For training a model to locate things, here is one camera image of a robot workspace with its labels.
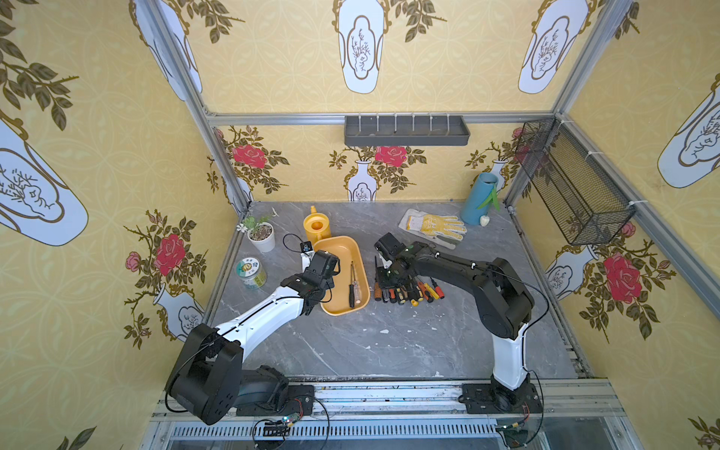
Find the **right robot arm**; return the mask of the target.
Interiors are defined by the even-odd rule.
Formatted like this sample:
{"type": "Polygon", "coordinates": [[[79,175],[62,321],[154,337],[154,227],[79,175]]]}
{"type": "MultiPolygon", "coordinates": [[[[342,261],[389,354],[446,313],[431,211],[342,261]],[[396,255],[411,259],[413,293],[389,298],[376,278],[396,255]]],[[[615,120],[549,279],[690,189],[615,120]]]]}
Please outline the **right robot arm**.
{"type": "Polygon", "coordinates": [[[510,262],[474,262],[421,242],[406,246],[390,232],[374,247],[388,264],[379,271],[381,288],[397,289],[425,277],[440,279],[474,298],[480,322],[492,335],[493,373],[483,395],[504,413],[528,405],[534,391],[525,363],[525,337],[532,325],[534,298],[510,262]]]}

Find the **yellow handled screwdriver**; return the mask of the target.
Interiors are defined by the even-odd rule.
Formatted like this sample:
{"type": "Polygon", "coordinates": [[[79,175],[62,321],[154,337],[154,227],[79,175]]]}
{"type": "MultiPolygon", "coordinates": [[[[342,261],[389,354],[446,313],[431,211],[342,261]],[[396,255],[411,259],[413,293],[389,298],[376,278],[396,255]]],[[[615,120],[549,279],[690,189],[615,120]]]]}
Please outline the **yellow handled screwdriver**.
{"type": "Polygon", "coordinates": [[[435,301],[435,296],[433,294],[433,290],[426,282],[421,282],[420,286],[422,287],[424,291],[424,296],[426,298],[427,303],[433,303],[435,301]]]}

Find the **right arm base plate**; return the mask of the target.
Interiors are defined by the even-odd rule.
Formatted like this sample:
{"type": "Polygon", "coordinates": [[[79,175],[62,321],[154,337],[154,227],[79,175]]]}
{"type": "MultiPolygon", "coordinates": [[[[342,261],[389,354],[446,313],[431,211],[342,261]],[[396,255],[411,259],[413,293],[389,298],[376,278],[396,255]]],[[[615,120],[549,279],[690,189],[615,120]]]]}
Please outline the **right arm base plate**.
{"type": "Polygon", "coordinates": [[[501,384],[479,382],[463,384],[457,401],[468,414],[527,414],[544,412],[541,395],[534,384],[527,382],[516,390],[501,384]]]}

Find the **black ribbed handle screwdriver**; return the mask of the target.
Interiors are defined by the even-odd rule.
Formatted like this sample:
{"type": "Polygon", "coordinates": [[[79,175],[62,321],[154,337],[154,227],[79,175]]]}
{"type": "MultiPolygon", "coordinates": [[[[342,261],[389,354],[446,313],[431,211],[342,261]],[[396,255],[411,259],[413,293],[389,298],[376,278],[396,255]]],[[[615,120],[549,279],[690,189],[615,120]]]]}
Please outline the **black ribbed handle screwdriver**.
{"type": "Polygon", "coordinates": [[[356,268],[354,262],[351,262],[350,266],[349,306],[351,309],[356,308],[356,268]]]}

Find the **red handled screwdriver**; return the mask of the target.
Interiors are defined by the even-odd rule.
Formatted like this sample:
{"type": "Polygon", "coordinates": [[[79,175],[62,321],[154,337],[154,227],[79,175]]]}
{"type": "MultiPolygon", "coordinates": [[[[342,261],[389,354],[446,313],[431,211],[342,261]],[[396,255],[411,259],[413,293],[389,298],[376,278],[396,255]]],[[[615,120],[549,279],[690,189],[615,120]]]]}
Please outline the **red handled screwdriver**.
{"type": "Polygon", "coordinates": [[[432,287],[433,287],[433,291],[434,291],[435,294],[436,294],[436,297],[439,298],[439,299],[444,299],[444,291],[442,290],[442,288],[441,288],[441,287],[439,286],[439,284],[435,281],[435,279],[430,279],[430,280],[431,280],[431,284],[432,284],[432,287]]]}

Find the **yellow storage box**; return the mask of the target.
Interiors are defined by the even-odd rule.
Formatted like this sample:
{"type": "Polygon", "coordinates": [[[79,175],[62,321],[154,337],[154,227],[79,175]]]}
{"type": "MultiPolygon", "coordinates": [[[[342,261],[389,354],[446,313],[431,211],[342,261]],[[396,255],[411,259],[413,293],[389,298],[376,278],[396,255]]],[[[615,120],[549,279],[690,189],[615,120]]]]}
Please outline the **yellow storage box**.
{"type": "Polygon", "coordinates": [[[315,251],[326,251],[339,259],[334,287],[322,300],[322,309],[331,316],[358,312],[371,301],[369,280],[356,240],[350,236],[330,237],[316,242],[315,251]]]}

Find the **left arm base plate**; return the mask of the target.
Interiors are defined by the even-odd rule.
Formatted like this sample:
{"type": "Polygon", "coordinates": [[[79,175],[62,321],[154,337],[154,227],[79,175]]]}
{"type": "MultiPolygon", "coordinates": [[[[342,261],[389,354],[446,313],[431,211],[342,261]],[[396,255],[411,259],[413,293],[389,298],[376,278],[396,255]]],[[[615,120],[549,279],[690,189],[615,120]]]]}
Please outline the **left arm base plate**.
{"type": "Polygon", "coordinates": [[[275,393],[244,394],[236,399],[235,416],[286,416],[298,413],[310,416],[313,411],[315,387],[291,384],[275,393]]]}

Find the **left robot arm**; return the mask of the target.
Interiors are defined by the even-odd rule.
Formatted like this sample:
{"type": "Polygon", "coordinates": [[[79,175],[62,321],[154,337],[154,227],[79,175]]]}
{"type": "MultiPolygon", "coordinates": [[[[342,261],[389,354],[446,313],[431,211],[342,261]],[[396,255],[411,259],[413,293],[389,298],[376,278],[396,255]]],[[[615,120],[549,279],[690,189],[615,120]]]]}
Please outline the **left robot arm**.
{"type": "Polygon", "coordinates": [[[215,327],[194,326],[166,382],[166,399],[175,413],[190,413],[206,425],[219,422],[232,408],[281,412],[289,399],[289,381],[273,367],[244,369],[247,357],[279,328],[310,315],[341,273],[339,258],[314,253],[304,270],[281,281],[265,300],[215,327]]]}

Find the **black yellow cap screwdriver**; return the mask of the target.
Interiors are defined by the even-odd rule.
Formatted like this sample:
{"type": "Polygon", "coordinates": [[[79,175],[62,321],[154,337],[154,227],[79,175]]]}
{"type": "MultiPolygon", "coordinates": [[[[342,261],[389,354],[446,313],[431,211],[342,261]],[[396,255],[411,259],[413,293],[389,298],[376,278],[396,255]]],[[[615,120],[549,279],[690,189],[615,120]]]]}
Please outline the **black yellow cap screwdriver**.
{"type": "Polygon", "coordinates": [[[411,305],[413,307],[417,307],[419,305],[419,301],[416,287],[412,284],[407,284],[405,288],[408,293],[408,298],[410,299],[411,305]]]}

